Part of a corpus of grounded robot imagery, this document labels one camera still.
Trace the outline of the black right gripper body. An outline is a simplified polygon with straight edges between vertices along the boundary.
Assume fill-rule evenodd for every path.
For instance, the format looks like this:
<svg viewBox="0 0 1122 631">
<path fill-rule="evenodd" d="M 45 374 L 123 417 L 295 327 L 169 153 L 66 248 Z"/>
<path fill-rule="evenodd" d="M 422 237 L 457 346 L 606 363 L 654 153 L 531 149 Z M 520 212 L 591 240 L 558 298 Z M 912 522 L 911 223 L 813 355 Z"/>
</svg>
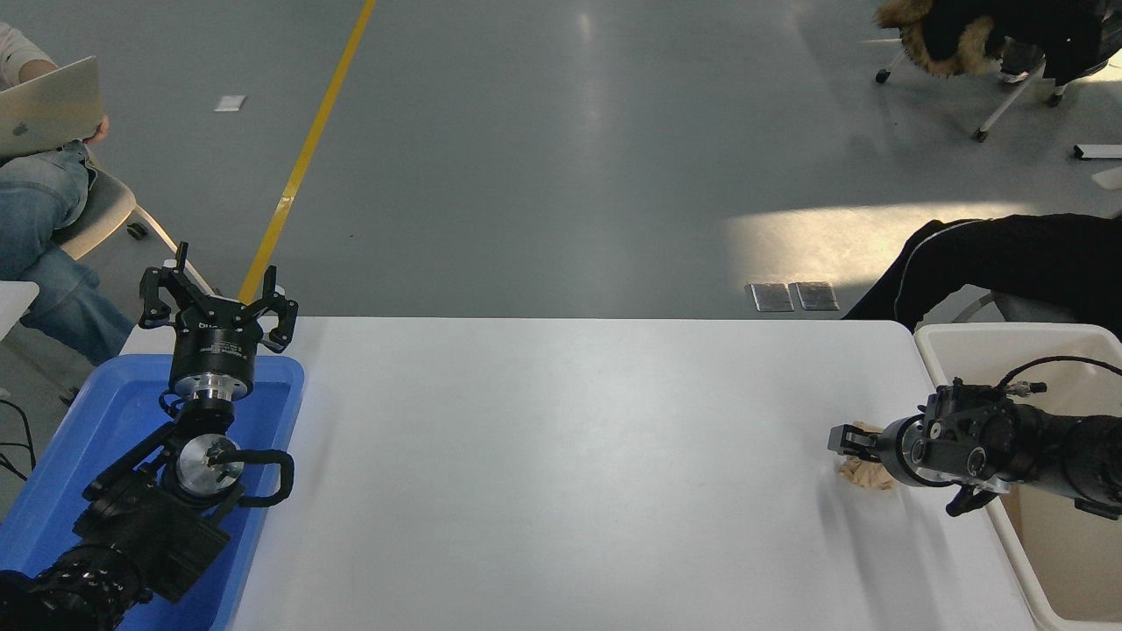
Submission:
<svg viewBox="0 0 1122 631">
<path fill-rule="evenodd" d="M 903 485 L 920 485 L 921 478 L 916 474 L 908 458 L 914 438 L 908 439 L 908 432 L 913 430 L 921 420 L 920 415 L 901 418 L 890 423 L 880 432 L 877 454 L 881 464 L 896 482 Z"/>
</svg>

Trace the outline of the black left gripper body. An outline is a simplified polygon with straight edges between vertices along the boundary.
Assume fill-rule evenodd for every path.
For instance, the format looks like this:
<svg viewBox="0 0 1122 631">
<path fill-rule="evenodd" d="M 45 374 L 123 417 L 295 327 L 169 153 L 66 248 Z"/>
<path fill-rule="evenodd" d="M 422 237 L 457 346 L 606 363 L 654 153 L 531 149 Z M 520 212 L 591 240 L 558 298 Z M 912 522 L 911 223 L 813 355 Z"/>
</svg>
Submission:
<svg viewBox="0 0 1122 631">
<path fill-rule="evenodd" d="M 175 317 L 171 382 L 204 374 L 252 382 L 263 330 L 243 310 L 243 304 L 224 298 L 181 307 Z"/>
</svg>

